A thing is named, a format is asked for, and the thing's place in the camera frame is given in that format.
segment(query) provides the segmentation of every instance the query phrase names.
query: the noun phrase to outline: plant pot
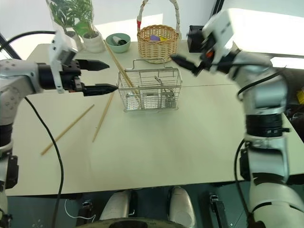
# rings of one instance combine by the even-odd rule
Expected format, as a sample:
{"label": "plant pot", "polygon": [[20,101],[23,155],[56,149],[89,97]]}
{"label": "plant pot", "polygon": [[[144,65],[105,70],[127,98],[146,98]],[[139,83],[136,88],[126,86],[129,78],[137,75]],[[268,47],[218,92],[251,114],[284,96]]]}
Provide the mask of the plant pot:
{"label": "plant pot", "polygon": [[105,50],[105,45],[103,38],[99,32],[96,32],[96,36],[89,36],[88,33],[85,33],[82,37],[84,45],[87,51],[91,53],[100,53]]}
{"label": "plant pot", "polygon": [[74,31],[67,31],[66,35],[71,37],[75,41],[77,50],[81,51],[83,46],[82,46],[81,40],[80,40],[79,36],[77,35],[77,33],[75,33]]}

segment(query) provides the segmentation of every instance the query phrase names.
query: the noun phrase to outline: white wall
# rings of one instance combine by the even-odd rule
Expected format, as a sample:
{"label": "white wall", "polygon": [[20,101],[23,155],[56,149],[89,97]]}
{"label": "white wall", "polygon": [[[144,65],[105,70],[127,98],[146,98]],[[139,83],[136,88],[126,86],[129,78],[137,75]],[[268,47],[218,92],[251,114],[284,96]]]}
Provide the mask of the white wall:
{"label": "white wall", "polygon": [[225,0],[222,9],[241,8],[304,17],[304,0]]}
{"label": "white wall", "polygon": [[[141,3],[142,0],[93,0],[94,24],[104,38],[113,32],[125,32],[134,40]],[[178,3],[180,28],[183,39],[186,39],[189,25],[204,25],[208,21],[215,0],[179,0]],[[176,25],[174,6],[169,0],[150,0],[143,16],[142,26],[155,23]],[[53,30],[45,0],[0,0],[0,32],[6,39],[34,30]],[[16,40],[12,47],[25,59],[37,44],[49,43],[51,39],[51,35],[33,35]]]}

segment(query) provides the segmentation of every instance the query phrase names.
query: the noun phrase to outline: potted plant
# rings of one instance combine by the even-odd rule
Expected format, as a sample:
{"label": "potted plant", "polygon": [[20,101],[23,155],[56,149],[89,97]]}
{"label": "potted plant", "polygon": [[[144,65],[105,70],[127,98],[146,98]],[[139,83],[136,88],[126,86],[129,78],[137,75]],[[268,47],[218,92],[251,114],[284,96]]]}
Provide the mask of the potted plant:
{"label": "potted plant", "polygon": [[79,22],[75,30],[82,36],[86,50],[100,53],[105,50],[101,34],[93,26],[93,5],[91,0],[70,0],[71,15]]}
{"label": "potted plant", "polygon": [[75,26],[75,18],[71,10],[69,0],[47,0],[47,4],[52,14],[53,21],[62,27],[64,33],[71,37],[77,45],[77,49],[82,49],[82,43],[77,33],[71,29]]}

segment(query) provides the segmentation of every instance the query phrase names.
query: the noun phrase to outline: purple object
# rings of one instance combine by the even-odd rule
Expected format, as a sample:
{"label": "purple object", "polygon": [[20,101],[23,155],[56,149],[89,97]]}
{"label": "purple object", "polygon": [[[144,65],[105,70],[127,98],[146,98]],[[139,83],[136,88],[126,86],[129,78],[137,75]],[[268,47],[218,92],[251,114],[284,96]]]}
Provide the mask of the purple object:
{"label": "purple object", "polygon": [[161,38],[158,37],[158,36],[156,36],[156,35],[151,35],[151,36],[150,36],[150,40],[152,40],[152,41],[160,41]]}

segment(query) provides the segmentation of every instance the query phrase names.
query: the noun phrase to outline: floor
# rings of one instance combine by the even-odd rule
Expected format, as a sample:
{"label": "floor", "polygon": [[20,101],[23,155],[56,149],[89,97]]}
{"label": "floor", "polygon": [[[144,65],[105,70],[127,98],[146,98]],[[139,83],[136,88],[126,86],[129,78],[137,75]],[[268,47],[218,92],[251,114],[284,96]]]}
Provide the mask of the floor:
{"label": "floor", "polygon": [[[235,184],[215,187],[211,184],[184,185],[183,188],[190,195],[197,219],[197,228],[218,228],[216,216],[209,206],[209,193],[218,194],[226,209],[228,224],[232,228],[245,228],[246,217],[237,194]],[[248,199],[249,183],[241,183],[245,198]],[[303,186],[292,186],[304,199]],[[138,196],[138,217],[167,219],[167,196],[170,187],[157,187],[136,190]],[[85,193],[80,199],[68,200],[67,211],[76,216],[82,202],[91,200],[94,213],[99,218],[106,202],[114,192]],[[75,227],[76,219],[66,215],[64,209],[65,200],[60,201],[57,227]],[[48,228],[50,227],[55,199],[36,197],[9,197],[9,212],[13,215],[12,228]]]}

